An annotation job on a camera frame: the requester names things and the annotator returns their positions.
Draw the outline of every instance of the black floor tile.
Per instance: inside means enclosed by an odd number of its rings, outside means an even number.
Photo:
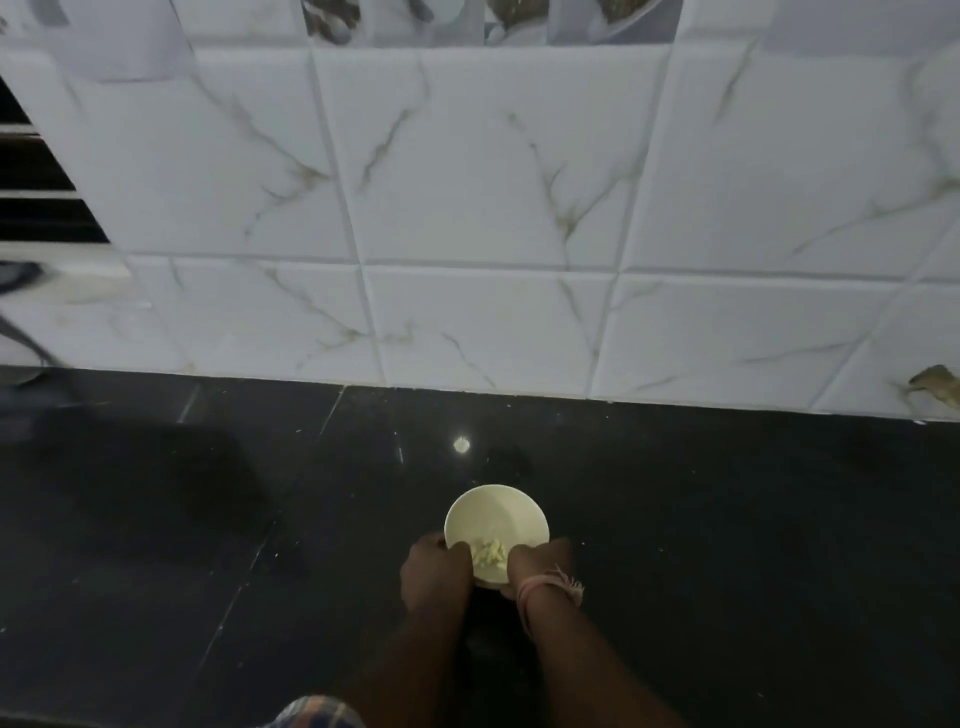
[[[410,543],[465,489],[502,482],[574,540],[586,612],[694,725],[950,725],[958,439],[952,425],[348,388],[181,724],[252,725],[328,686],[400,618]],[[488,606],[474,634],[505,619]],[[474,639],[473,666],[526,669],[502,642]],[[498,674],[475,670],[473,689],[495,700]],[[499,699],[521,715],[517,694]]]
[[[0,712],[167,724],[273,519],[241,449],[64,408],[0,483]]]
[[[206,379],[186,422],[228,433],[263,487],[289,488],[343,387],[265,379]]]

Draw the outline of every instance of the plaid shorts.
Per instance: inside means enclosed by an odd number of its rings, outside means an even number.
[[[263,728],[364,728],[364,724],[343,700],[309,695],[294,700]]]

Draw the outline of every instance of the wall tile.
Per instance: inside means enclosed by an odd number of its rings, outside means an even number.
[[[186,365],[126,270],[55,273],[0,298],[0,314],[69,366],[175,372]]]
[[[766,28],[778,4],[779,0],[684,0],[678,36]]]
[[[180,25],[191,36],[305,35],[303,16],[291,0],[173,0]]]
[[[390,384],[583,395],[612,276],[367,270]]]
[[[927,63],[680,45],[633,268],[904,276],[960,214],[960,45]]]
[[[802,408],[895,287],[621,276],[592,395]]]
[[[24,37],[23,11],[16,0],[0,0],[0,36]]]
[[[960,288],[917,285],[844,367],[819,403],[834,412],[960,419],[926,392],[902,391],[913,375],[944,364],[960,375]]]
[[[125,252],[349,259],[309,52],[202,50],[200,79],[93,84],[44,55],[0,73]]]
[[[380,380],[356,266],[131,256],[199,374]]]
[[[667,51],[315,51],[360,254],[613,266]]]

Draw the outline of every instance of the mashed food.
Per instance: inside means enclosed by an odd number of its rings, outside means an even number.
[[[473,557],[475,569],[507,569],[507,549],[499,539],[481,539],[470,543],[470,556]]]

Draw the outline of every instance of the white marble tile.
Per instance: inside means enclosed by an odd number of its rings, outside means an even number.
[[[737,33],[764,29],[779,0],[684,0],[680,37],[693,33]]]
[[[0,36],[24,37],[23,11],[16,0],[0,0]]]
[[[131,256],[198,374],[378,382],[357,266]]]
[[[801,409],[895,287],[623,275],[591,395]]]
[[[387,381],[583,395],[612,276],[368,268]]]
[[[0,74],[121,250],[350,259],[309,52],[197,59],[199,79],[93,84],[6,51]]]
[[[294,0],[173,0],[191,36],[258,39],[304,35]]]
[[[315,51],[360,255],[611,267],[667,51]]]
[[[927,367],[943,364],[960,375],[960,288],[916,285],[832,382],[818,409],[960,419],[960,411],[927,392],[903,386]]]
[[[960,45],[928,62],[677,47],[626,267],[899,277],[960,213]]]
[[[57,272],[0,298],[0,315],[72,367],[176,372],[187,363],[126,269]]]

